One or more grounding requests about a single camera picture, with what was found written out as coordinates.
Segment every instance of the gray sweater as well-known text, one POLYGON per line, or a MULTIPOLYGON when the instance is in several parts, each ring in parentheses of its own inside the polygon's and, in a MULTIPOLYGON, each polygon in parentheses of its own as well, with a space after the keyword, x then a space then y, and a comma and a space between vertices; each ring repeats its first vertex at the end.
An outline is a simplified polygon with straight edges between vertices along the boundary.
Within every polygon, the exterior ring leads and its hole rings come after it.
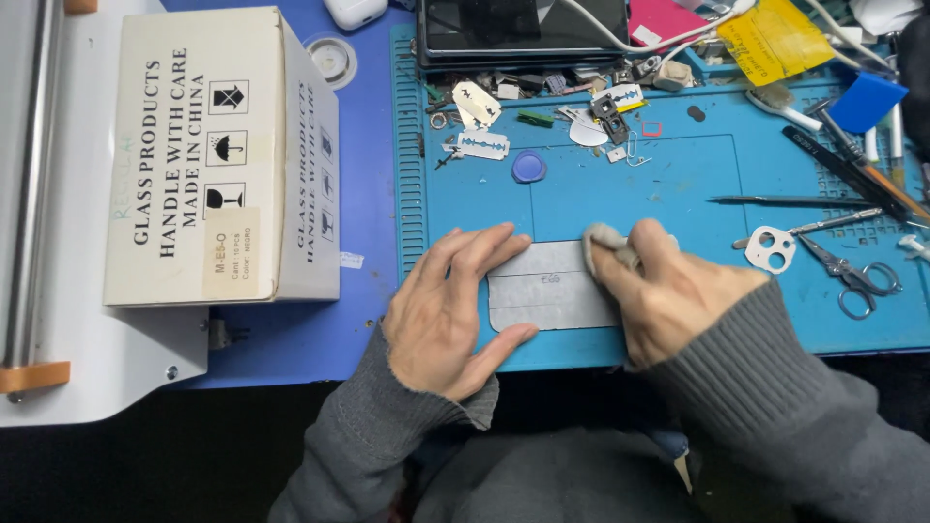
MULTIPOLYGON (((358 370, 325 402, 273 523, 354 522, 382 511, 404 460, 432 429, 485 430, 498 384, 461 404, 403 387, 374 332, 358 370)), ((773 280, 645 375, 734 460, 790 503, 840 521, 926 521, 930 446, 876 413, 867 383, 798 343, 773 280)), ((472 438, 423 492, 414 521, 701 521, 681 479, 643 436, 577 428, 472 438)))

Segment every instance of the knit cuff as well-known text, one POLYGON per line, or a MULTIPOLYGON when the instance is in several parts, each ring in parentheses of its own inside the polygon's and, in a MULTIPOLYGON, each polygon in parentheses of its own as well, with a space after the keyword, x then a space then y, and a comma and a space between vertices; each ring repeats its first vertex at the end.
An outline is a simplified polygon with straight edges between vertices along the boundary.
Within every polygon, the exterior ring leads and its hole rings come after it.
POLYGON ((798 343, 775 279, 644 374, 723 439, 782 428, 836 382, 798 343))
POLYGON ((479 430, 490 427, 499 392, 495 376, 476 394, 456 403, 401 384, 388 365, 389 350, 378 322, 358 368, 333 392, 344 426, 374 453, 407 455, 429 431, 450 423, 479 430))

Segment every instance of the person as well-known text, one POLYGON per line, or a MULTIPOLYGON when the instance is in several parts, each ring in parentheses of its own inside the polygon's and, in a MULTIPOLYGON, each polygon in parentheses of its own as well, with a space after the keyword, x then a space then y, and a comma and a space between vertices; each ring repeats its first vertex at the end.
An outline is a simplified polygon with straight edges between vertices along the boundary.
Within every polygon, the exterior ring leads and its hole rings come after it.
MULTIPOLYGON (((495 370, 538 331, 514 325, 474 352, 479 282, 530 244, 513 229, 453 229, 420 257, 307 430, 271 522, 365 521, 429 435, 489 427, 495 370)), ((680 252, 654 220, 630 243, 644 275, 597 245, 594 273, 619 304, 628 365, 682 416, 795 506, 838 521, 928 518, 927 444, 882 420, 871 386, 801 348, 775 279, 680 252)), ((471 437, 419 490, 416 523, 706 520, 656 444, 616 430, 471 437)))

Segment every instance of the hand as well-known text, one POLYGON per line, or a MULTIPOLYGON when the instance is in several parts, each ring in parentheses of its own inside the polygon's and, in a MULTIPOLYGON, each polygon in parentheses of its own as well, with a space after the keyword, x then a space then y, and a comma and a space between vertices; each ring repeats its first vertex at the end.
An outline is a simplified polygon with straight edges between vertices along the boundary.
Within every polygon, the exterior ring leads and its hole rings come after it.
POLYGON ((512 234, 512 223, 468 233, 456 227, 419 257, 382 324, 391 346, 388 363, 404 386, 459 402, 481 390, 513 349, 539 332, 531 323, 512 325, 472 354, 479 282, 531 243, 527 235, 512 234))
POLYGON ((630 231, 645 277, 630 271, 608 248, 591 243, 598 279, 620 303, 630 360, 645 369, 678 354, 768 276, 717 265, 680 252, 652 219, 630 231))

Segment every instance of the white box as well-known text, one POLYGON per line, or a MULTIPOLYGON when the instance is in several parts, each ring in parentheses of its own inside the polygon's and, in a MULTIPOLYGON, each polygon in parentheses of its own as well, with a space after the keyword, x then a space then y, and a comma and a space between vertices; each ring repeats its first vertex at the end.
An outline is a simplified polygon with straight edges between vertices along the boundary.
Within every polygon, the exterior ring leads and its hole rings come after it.
POLYGON ((276 7, 126 17, 113 140, 104 304, 339 298, 339 101, 276 7))

